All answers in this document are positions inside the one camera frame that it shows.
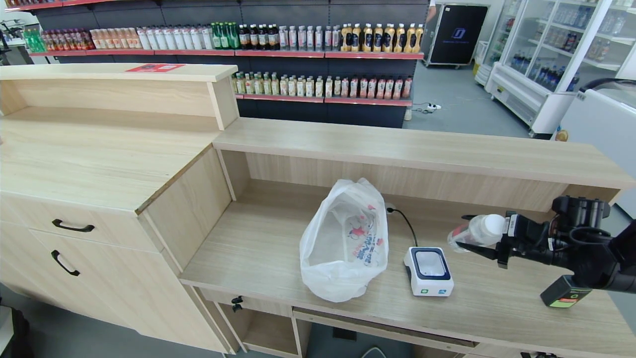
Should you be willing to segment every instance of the drawer handle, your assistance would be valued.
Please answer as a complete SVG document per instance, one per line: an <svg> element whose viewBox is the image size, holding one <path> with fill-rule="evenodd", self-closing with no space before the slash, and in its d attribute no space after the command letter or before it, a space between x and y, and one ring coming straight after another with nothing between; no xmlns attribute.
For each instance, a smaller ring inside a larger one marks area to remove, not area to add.
<svg viewBox="0 0 636 358"><path fill-rule="evenodd" d="M60 219L58 219L58 218L56 218L55 220L53 220L51 222L53 223L53 225L55 225L56 227L59 227L60 229L81 231L83 233L90 233L91 231L93 231L93 229L95 229L95 226L93 226L93 225L86 225L85 227L82 227L81 229L78 229L77 227L64 226L64 225L62 225L62 221Z"/></svg>
<svg viewBox="0 0 636 358"><path fill-rule="evenodd" d="M53 250L51 252L51 256L53 256L53 260L55 260L55 262L57 262L58 265L62 266L62 268L64 269L64 271L68 272L69 275L72 276L79 276L80 272L78 270L75 271L69 271L69 269L66 268L66 266L64 266L61 262L60 262L60 252L58 250Z"/></svg>

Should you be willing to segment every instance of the display refrigerator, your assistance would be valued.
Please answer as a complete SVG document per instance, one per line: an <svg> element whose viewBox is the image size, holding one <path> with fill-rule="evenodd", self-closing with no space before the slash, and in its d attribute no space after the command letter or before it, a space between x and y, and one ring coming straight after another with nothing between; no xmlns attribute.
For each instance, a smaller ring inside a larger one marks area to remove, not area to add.
<svg viewBox="0 0 636 358"><path fill-rule="evenodd" d="M524 0L506 0L497 20L497 24L490 35L488 49L483 62L480 64L479 70L475 74L475 81L485 86L490 77L492 66L499 61L504 52L510 33L515 26L517 13L521 8Z"/></svg>
<svg viewBox="0 0 636 358"><path fill-rule="evenodd" d="M636 79L634 0L531 0L521 4L485 90L551 135L582 83Z"/></svg>

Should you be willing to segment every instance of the water bottle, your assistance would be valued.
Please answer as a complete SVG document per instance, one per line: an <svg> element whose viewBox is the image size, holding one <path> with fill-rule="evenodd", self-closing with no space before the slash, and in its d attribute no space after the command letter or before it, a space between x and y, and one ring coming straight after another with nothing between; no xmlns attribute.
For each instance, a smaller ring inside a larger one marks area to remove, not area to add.
<svg viewBox="0 0 636 358"><path fill-rule="evenodd" d="M456 252L468 252L459 247L458 242L476 246L490 246L501 240L504 231L508 231L506 219L497 214L477 215L468 223L459 226L448 234L448 244Z"/></svg>

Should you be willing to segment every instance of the light wood grain surface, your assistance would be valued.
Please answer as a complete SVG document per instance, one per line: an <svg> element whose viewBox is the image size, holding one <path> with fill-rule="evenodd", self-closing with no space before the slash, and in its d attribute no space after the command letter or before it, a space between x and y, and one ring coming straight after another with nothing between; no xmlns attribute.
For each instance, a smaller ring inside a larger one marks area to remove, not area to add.
<svg viewBox="0 0 636 358"><path fill-rule="evenodd" d="M505 208L385 196L411 220L420 245L444 248L455 280L453 294L412 295L403 258L413 238L403 218L391 215L387 270L359 298L345 303L318 298L302 283L298 243L328 191L252 180L219 219L182 282L505 347L580 357L631 357L636 351L636 338L604 291L592 292L569 310L543 305L539 294L567 270L518 258L503 270L479 255L448 249L446 237L462 223L461 215L503 214Z"/></svg>
<svg viewBox="0 0 636 358"><path fill-rule="evenodd" d="M216 121L215 108L206 83L201 82L17 80L13 83L26 104L31 107L200 115L209 117L211 122Z"/></svg>
<svg viewBox="0 0 636 358"><path fill-rule="evenodd" d="M239 118L214 140L239 152L630 188L591 145L447 132Z"/></svg>
<svg viewBox="0 0 636 358"><path fill-rule="evenodd" d="M207 117L29 107L2 119L1 190L134 211L218 135Z"/></svg>
<svg viewBox="0 0 636 358"><path fill-rule="evenodd" d="M30 64L3 66L3 80L161 80L216 82L239 70L236 65L187 64L163 73L126 72L143 63Z"/></svg>

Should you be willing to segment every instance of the white plastic bag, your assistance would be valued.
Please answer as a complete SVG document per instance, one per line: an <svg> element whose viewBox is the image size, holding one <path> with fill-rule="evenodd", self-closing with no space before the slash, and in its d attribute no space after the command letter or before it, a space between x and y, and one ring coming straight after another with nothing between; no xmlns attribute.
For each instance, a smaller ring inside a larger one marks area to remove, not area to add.
<svg viewBox="0 0 636 358"><path fill-rule="evenodd" d="M364 178L338 180L300 240L303 283L331 302L362 296L387 268L387 235L380 192Z"/></svg>

